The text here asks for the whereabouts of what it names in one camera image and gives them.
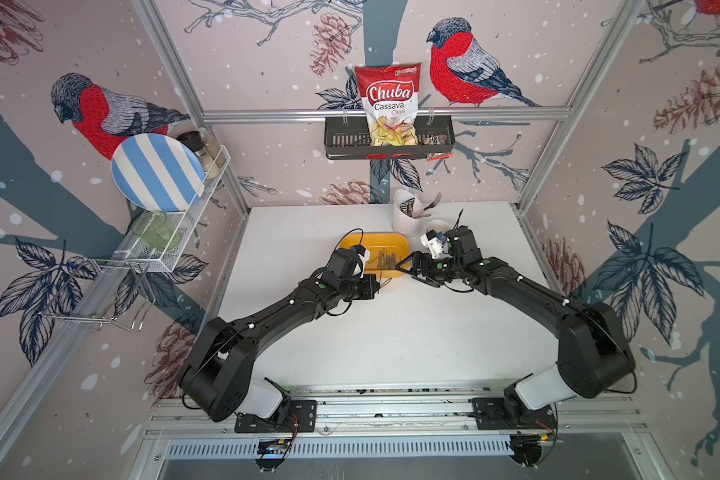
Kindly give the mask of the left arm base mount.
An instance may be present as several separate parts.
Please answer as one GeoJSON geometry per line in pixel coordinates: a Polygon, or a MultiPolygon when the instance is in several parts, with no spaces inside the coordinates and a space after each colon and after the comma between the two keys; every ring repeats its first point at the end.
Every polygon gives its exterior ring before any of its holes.
{"type": "Polygon", "coordinates": [[[234,432],[253,433],[311,433],[315,429],[317,402],[315,400],[284,400],[268,418],[253,414],[239,415],[234,432]]]}

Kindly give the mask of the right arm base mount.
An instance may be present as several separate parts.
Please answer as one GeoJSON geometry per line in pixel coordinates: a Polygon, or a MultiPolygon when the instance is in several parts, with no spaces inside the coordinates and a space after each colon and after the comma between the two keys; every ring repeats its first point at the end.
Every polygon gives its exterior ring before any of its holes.
{"type": "Polygon", "coordinates": [[[529,410],[521,402],[511,398],[478,397],[470,400],[470,417],[481,431],[532,430],[553,431],[557,418],[550,405],[539,410],[529,410]]]}

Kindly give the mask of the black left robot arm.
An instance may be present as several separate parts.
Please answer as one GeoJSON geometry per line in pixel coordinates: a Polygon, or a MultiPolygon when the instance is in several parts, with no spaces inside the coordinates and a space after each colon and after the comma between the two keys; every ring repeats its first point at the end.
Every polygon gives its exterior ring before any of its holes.
{"type": "Polygon", "coordinates": [[[369,260],[370,252],[359,244],[338,248],[283,299],[231,322],[220,317],[207,322],[178,375],[181,398],[191,399],[214,422],[242,414],[282,423],[288,394],[272,380],[253,378],[258,356],[341,302],[373,299],[380,283],[365,272],[369,260]]]}

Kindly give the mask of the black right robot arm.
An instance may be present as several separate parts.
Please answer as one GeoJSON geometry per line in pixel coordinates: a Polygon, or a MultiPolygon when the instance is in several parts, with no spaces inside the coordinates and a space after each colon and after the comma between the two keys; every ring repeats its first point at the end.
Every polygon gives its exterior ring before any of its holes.
{"type": "Polygon", "coordinates": [[[528,279],[497,257],[482,255],[473,232],[459,226],[423,236],[426,252],[413,252],[396,269],[426,285],[462,281],[466,292],[501,300],[546,328],[558,341],[557,360],[504,390],[512,422],[574,397],[592,399],[635,373],[636,362],[615,311],[587,304],[528,279]]]}

